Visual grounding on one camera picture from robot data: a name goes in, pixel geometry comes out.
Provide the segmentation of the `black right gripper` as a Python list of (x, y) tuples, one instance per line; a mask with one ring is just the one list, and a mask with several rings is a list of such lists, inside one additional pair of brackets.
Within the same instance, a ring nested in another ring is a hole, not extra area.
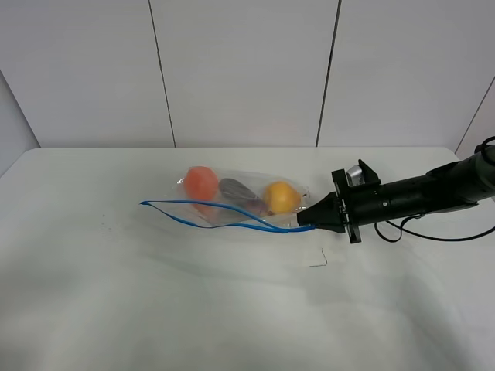
[(348, 234), (351, 243), (360, 243), (360, 226), (364, 225), (360, 209), (371, 203), (374, 193), (381, 187), (377, 173), (359, 159), (357, 165), (363, 170), (363, 185), (349, 186), (345, 169), (332, 172), (335, 192), (329, 193), (316, 204), (297, 213), (299, 225), (315, 225), (316, 229)]

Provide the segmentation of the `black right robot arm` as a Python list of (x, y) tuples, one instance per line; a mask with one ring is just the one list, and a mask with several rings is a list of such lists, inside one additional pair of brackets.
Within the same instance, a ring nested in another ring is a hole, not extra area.
[(383, 183), (364, 161), (334, 171), (332, 179), (334, 191), (297, 214), (300, 226), (347, 233), (351, 243), (361, 241), (361, 226), (396, 219), (405, 233), (410, 220), (469, 209), (494, 196), (494, 139), (477, 145), (467, 159), (409, 179)]

